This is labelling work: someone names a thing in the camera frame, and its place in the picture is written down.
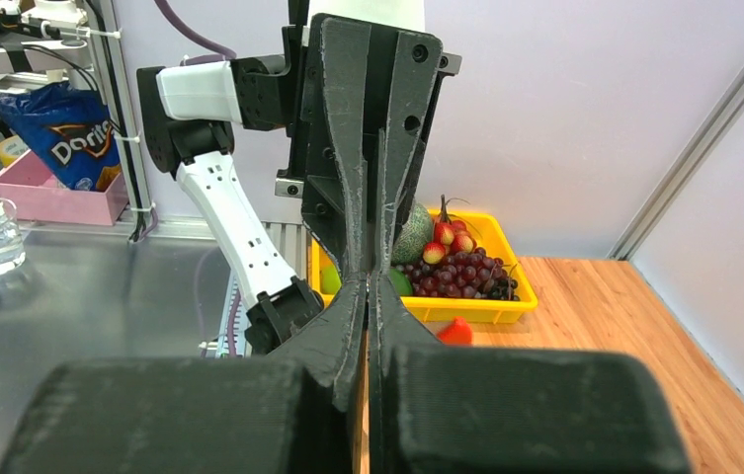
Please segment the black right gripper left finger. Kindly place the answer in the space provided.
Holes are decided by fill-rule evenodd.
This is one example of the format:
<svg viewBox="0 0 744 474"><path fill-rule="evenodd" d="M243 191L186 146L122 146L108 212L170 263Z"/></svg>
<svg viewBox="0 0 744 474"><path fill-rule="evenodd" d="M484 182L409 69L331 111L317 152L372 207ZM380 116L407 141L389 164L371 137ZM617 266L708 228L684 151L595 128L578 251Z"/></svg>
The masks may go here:
<svg viewBox="0 0 744 474"><path fill-rule="evenodd" d="M1 473L351 473L352 384L368 279L274 353L110 358L57 366L38 386Z"/></svg>

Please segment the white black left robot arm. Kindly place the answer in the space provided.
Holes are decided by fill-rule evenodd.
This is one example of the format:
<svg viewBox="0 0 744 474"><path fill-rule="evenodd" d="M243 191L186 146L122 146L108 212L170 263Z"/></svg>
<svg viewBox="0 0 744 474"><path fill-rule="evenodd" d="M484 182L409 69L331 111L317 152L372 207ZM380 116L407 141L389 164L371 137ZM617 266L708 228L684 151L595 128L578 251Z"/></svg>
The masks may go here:
<svg viewBox="0 0 744 474"><path fill-rule="evenodd" d="M283 129L281 193L300 200L309 234L332 262L388 264L411 213L438 97L458 55L430 34L289 7L280 54L136 72L143 132L156 168L205 218L235 271L265 355L323 308L281 257L242 189L232 128Z"/></svg>

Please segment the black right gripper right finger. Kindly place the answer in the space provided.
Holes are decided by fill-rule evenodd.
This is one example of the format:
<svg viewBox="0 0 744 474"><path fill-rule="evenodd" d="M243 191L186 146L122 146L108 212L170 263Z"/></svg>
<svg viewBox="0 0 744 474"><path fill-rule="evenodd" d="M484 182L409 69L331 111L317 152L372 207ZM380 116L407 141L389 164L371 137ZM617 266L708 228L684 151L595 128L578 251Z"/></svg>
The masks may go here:
<svg viewBox="0 0 744 474"><path fill-rule="evenodd" d="M369 282L374 473L688 473L662 389L615 352L449 346Z"/></svg>

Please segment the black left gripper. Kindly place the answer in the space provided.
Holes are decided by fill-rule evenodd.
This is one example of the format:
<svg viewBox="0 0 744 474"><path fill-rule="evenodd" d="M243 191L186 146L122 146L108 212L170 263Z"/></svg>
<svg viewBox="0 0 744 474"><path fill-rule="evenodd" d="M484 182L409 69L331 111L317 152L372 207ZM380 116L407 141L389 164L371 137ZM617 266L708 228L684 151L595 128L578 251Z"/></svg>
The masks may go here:
<svg viewBox="0 0 744 474"><path fill-rule="evenodd" d="M283 53L231 63L243 125L286 131L281 176L300 182L310 234L348 274L381 273L461 59L431 34L328 13L283 36Z"/></svg>

